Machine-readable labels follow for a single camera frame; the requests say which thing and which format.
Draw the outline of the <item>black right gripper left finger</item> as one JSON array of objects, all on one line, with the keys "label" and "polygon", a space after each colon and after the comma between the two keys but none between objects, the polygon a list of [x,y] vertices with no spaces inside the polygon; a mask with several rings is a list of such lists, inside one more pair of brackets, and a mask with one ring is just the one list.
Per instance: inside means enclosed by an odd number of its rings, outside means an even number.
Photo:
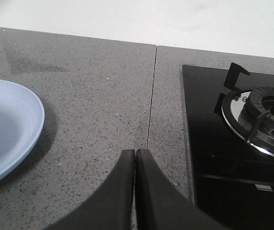
[{"label": "black right gripper left finger", "polygon": [[106,180],[80,206],[47,230],[130,230],[135,150],[126,149]]}]

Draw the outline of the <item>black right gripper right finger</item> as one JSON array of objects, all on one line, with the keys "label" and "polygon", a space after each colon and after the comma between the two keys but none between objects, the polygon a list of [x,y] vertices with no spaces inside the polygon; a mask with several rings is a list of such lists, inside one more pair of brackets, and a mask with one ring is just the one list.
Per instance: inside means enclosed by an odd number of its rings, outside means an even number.
[{"label": "black right gripper right finger", "polygon": [[226,229],[184,197],[146,149],[136,153],[135,204],[140,230]]}]

